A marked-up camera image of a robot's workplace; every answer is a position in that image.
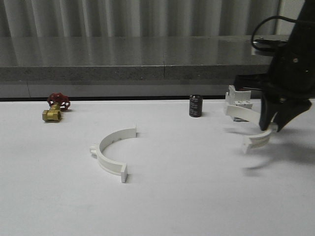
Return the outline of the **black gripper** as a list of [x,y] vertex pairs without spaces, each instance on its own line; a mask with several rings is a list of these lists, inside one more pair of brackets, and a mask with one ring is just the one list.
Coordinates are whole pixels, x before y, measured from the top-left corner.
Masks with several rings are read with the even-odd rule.
[[234,86],[236,90],[261,91],[260,130],[265,131],[276,114],[273,122],[280,132],[312,106],[309,98],[315,94],[315,38],[297,36],[286,42],[259,38],[252,39],[251,44],[258,52],[271,55],[271,64],[266,73],[237,75]]

